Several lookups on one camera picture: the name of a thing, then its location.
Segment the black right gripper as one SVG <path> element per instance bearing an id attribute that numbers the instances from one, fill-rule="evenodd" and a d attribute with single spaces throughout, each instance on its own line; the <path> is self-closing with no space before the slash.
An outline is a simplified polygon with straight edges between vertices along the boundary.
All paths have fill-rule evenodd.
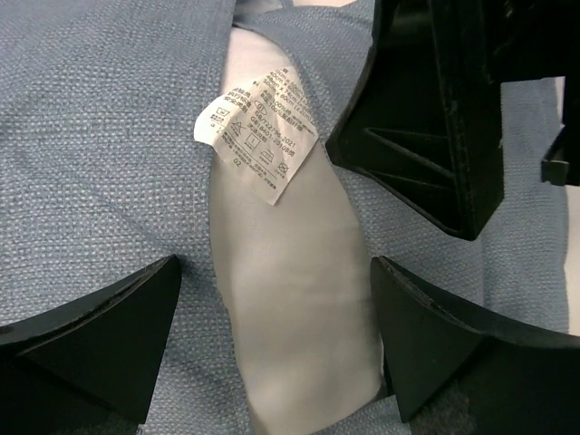
<path id="1" fill-rule="evenodd" d="M 476 1 L 378 1 L 372 47 L 326 143 L 331 162 L 377 182 L 441 231 L 479 236 L 504 197 L 497 84 L 469 77 L 462 27 Z M 579 2 L 486 1 L 492 77 L 565 79 L 563 129 L 541 179 L 579 184 Z"/>

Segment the blue-grey pillowcase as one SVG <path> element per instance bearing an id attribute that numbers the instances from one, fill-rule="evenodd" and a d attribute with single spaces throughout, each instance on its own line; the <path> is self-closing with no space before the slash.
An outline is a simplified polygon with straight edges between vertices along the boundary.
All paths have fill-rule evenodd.
<path id="1" fill-rule="evenodd" d="M 4 1 L 2 321 L 176 255 L 179 304 L 144 430 L 258 434 L 212 257 L 216 154 L 194 140 L 195 121 L 218 95 L 293 67 L 326 139 L 362 72 L 373 12 L 371 1 Z M 388 256 L 476 304 L 563 333 L 567 196 L 539 181 L 559 128 L 556 87 L 507 83 L 501 103 L 506 196 L 473 242 L 331 167 L 370 259 Z M 315 433 L 408 433 L 379 391 Z"/>

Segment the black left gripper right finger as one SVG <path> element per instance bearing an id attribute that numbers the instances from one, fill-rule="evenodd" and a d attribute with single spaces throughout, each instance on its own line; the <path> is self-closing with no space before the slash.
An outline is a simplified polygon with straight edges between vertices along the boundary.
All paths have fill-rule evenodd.
<path id="1" fill-rule="evenodd" d="M 579 340 L 371 264 L 387 392 L 415 434 L 576 434 Z"/>

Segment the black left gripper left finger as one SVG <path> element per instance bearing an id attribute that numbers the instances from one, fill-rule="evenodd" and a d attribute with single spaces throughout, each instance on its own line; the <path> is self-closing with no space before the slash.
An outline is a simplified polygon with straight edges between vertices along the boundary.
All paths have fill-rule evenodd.
<path id="1" fill-rule="evenodd" d="M 1 328 L 4 434 L 136 434 L 181 285 L 168 256 L 101 290 Z"/>

